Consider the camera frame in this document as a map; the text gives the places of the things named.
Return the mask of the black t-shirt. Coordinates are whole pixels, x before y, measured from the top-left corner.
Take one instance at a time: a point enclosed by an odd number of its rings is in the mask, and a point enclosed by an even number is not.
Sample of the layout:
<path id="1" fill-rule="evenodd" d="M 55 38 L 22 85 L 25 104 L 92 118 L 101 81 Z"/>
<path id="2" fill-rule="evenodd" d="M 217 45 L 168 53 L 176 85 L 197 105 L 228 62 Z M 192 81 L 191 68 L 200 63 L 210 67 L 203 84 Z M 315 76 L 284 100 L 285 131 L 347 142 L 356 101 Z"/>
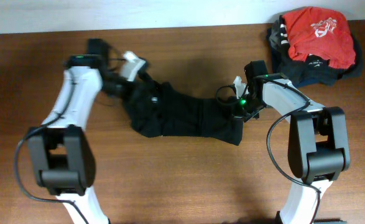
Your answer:
<path id="1" fill-rule="evenodd" d="M 195 98 L 177 92 L 169 82 L 142 82 L 122 101 L 131 127 L 147 137 L 214 138 L 239 145 L 243 122 L 214 98 Z"/>

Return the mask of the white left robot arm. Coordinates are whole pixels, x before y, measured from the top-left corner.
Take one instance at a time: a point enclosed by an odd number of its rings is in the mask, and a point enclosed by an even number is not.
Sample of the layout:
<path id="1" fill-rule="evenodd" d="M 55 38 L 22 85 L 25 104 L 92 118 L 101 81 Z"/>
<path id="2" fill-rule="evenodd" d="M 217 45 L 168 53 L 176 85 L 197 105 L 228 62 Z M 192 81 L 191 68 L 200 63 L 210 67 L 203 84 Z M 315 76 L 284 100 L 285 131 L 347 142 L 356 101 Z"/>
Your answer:
<path id="1" fill-rule="evenodd" d="M 109 64 L 111 46 L 89 39 L 85 54 L 65 62 L 63 84 L 42 124 L 30 128 L 27 147 L 37 185 L 48 190 L 52 203 L 65 206 L 73 223 L 109 223 L 93 186 L 96 162 L 85 136 L 91 107 L 99 92 L 124 97 L 148 63 L 131 51 L 122 54 L 120 72 Z"/>

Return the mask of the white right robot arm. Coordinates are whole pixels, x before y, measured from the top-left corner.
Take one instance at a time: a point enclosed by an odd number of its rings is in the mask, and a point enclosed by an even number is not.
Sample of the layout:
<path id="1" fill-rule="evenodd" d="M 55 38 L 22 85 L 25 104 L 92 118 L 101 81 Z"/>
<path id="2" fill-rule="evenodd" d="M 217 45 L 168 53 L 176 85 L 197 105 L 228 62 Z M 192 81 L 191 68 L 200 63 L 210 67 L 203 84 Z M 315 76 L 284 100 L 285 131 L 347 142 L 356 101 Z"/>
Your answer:
<path id="1" fill-rule="evenodd" d="M 249 62 L 244 73 L 247 82 L 236 77 L 233 84 L 238 101 L 235 118 L 257 119 L 265 108 L 280 114 L 267 132 L 266 147 L 275 168 L 292 185 L 273 222 L 318 223 L 322 197 L 351 163 L 344 111 L 311 100 L 283 73 L 269 73 L 262 60 Z M 270 146 L 272 132 L 281 121 L 290 125 L 287 159 L 291 175 L 278 165 Z"/>

